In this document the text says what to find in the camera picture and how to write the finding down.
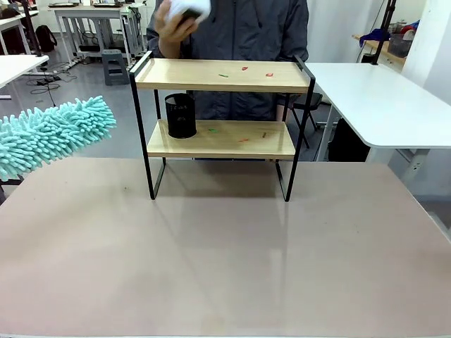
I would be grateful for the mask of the person's right hand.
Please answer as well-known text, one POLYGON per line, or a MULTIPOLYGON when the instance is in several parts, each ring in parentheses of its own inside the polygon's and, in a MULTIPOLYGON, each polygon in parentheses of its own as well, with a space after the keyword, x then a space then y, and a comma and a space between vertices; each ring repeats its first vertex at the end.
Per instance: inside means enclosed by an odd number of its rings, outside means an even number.
POLYGON ((163 1, 154 15, 154 29, 161 42, 180 43, 198 28, 193 18, 183 19, 181 14, 168 19, 166 15, 171 9, 170 1, 163 1))

